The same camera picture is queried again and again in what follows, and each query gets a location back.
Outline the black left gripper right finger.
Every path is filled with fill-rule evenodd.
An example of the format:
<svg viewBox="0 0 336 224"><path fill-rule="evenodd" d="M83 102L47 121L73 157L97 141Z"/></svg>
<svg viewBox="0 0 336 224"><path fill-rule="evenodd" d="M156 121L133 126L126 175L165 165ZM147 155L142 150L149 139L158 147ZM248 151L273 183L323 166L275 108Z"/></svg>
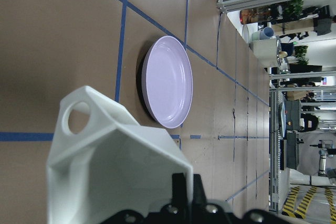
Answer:
<svg viewBox="0 0 336 224"><path fill-rule="evenodd" d="M207 198L205 195L203 182L200 174L193 175L193 205L205 206L207 204Z"/></svg>

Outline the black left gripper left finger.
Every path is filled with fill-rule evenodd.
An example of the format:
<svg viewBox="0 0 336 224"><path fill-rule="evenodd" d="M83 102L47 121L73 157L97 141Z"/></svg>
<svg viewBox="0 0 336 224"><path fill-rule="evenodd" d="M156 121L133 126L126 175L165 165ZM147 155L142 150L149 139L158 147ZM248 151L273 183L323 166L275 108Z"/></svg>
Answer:
<svg viewBox="0 0 336 224"><path fill-rule="evenodd" d="M186 178L183 173L172 174L172 200L177 208L186 208L188 204Z"/></svg>

